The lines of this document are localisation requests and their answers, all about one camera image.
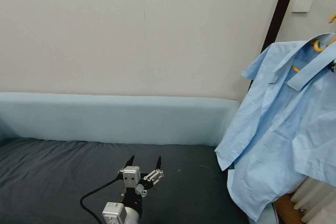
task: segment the black cable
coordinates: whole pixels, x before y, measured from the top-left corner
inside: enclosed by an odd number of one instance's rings
[[[88,212],[89,214],[91,214],[91,215],[96,219],[96,221],[97,221],[99,224],[103,224],[103,223],[100,221],[100,219],[98,218],[98,216],[97,216],[94,212],[92,212],[89,208],[87,208],[87,207],[84,205],[83,200],[84,200],[85,198],[89,197],[90,195],[92,195],[92,194],[94,194],[94,193],[100,191],[101,189],[104,189],[105,187],[107,187],[107,186],[109,186],[109,185],[112,185],[114,182],[116,182],[116,181],[119,180],[119,179],[120,179],[120,176],[118,175],[114,180],[112,180],[112,181],[106,183],[105,185],[102,185],[101,187],[98,187],[97,189],[95,189],[95,190],[93,190],[93,191],[91,191],[91,192],[85,194],[83,197],[80,198],[80,201],[79,201],[80,206],[81,206],[86,212]]]

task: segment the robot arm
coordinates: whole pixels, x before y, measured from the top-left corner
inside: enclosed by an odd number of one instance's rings
[[[125,185],[122,194],[124,198],[121,203],[107,202],[102,212],[106,224],[138,224],[142,215],[142,198],[163,177],[161,157],[157,160],[155,170],[149,174],[141,173],[138,166],[132,166],[133,160],[134,156],[118,172]]]

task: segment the shirt pocket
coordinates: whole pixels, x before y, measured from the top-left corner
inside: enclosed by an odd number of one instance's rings
[[[291,122],[284,120],[272,131],[285,139],[293,139],[295,137],[297,127]]]

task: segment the dark gray mattress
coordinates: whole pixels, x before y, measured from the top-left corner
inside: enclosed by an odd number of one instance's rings
[[[132,155],[142,172],[153,170],[161,155],[165,175],[144,198],[140,223],[248,223],[230,199],[213,147],[31,138],[0,147],[0,223],[96,223],[80,208],[80,197],[114,179]],[[101,217],[122,190],[118,181],[85,204]]]

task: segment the light blue shirt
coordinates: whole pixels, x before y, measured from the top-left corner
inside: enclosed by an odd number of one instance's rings
[[[215,151],[222,170],[234,162],[229,193],[254,221],[305,175],[336,184],[336,80],[326,68],[336,43],[322,53],[311,45],[333,37],[274,43],[243,73],[254,82]]]

